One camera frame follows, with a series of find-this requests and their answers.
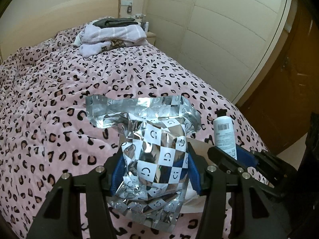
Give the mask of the white JINCE cardboard box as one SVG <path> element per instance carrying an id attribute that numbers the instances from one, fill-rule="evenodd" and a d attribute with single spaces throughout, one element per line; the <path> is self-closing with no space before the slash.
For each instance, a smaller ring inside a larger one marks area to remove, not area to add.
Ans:
<path id="1" fill-rule="evenodd" d="M 188 140 L 190 162 L 188 167 L 189 183 L 182 214 L 202 213 L 204 210 L 206 195 L 204 193 L 209 187 L 209 181 L 205 178 L 206 169 L 214 163 L 208 158 L 208 150 L 212 145 L 195 139 Z"/>

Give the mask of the folded white towel clothes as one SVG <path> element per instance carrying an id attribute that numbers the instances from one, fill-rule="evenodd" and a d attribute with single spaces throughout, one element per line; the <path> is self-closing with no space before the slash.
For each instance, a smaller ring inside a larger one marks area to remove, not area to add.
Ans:
<path id="1" fill-rule="evenodd" d="M 84 58 L 116 48 L 148 45 L 147 35 L 139 25 L 100 28 L 88 24 L 76 36 L 74 46 Z"/>

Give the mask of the white cylindrical spray bottle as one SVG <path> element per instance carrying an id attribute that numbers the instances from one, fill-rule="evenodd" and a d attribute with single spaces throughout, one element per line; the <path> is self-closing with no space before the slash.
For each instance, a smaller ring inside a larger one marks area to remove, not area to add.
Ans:
<path id="1" fill-rule="evenodd" d="M 237 159 L 234 125 L 232 118 L 226 115 L 227 110 L 215 111 L 217 118 L 213 121 L 215 146 Z"/>

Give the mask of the wall socket with plug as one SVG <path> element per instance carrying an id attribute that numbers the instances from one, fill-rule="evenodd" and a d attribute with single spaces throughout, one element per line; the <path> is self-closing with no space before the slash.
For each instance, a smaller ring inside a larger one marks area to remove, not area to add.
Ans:
<path id="1" fill-rule="evenodd" d="M 121 0 L 121 7 L 125 7 L 127 14 L 132 13 L 133 0 Z"/>

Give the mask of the brown wooden door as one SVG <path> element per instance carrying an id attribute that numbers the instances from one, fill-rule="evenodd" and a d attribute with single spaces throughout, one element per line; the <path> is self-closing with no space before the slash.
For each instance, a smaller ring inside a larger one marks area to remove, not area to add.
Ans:
<path id="1" fill-rule="evenodd" d="M 274 154 L 309 130 L 318 113 L 318 26 L 302 1 L 282 51 L 240 110 Z"/>

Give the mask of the silver checkered foil bag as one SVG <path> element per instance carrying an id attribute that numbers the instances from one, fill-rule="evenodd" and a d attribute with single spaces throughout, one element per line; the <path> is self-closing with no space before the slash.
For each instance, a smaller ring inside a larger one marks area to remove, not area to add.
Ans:
<path id="1" fill-rule="evenodd" d="M 89 121 L 125 137 L 108 203 L 152 229 L 171 232 L 188 187 L 188 135 L 201 127 L 200 114 L 184 96 L 85 100 Z"/>

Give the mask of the white bedside table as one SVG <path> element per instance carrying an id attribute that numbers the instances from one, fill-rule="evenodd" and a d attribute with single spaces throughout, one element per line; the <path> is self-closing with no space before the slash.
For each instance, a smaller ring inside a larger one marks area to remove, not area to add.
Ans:
<path id="1" fill-rule="evenodd" d="M 156 42 L 156 34 L 153 33 L 153 32 L 148 31 L 147 32 L 147 41 L 148 41 L 149 44 L 154 46 L 155 42 Z"/>

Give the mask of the dark folded garment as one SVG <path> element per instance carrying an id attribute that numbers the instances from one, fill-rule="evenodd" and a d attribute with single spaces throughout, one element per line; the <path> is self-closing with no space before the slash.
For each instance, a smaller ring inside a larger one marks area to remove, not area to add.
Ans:
<path id="1" fill-rule="evenodd" d="M 134 18 L 103 18 L 93 23 L 94 26 L 101 29 L 108 27 L 125 27 L 129 25 L 138 25 Z"/>

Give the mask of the pink leopard print blanket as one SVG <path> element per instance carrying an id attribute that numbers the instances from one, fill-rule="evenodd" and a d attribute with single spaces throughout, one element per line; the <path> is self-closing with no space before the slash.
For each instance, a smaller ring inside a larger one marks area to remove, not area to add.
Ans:
<path id="1" fill-rule="evenodd" d="M 119 134 L 89 123 L 89 95 L 182 95 L 201 114 L 193 139 L 214 144 L 215 111 L 226 109 L 239 146 L 266 148 L 235 105 L 161 50 L 133 46 L 83 58 L 73 45 L 81 30 L 60 31 L 1 64 L 1 215 L 18 238 L 62 173 L 85 174 L 117 151 Z"/>

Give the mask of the white wardrobe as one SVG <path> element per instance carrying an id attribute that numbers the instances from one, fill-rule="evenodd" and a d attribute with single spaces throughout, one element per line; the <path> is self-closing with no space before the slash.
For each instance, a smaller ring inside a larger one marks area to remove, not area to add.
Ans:
<path id="1" fill-rule="evenodd" d="M 291 0 L 148 0 L 156 46 L 233 103 L 272 53 Z"/>

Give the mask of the beige wooden headboard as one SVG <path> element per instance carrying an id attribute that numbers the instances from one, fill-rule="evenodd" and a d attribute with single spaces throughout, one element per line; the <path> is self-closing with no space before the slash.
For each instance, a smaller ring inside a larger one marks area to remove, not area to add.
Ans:
<path id="1" fill-rule="evenodd" d="M 121 0 L 72 0 L 31 16 L 17 24 L 1 39 L 2 59 L 6 60 L 19 48 L 35 46 L 59 31 L 104 16 L 118 18 Z"/>

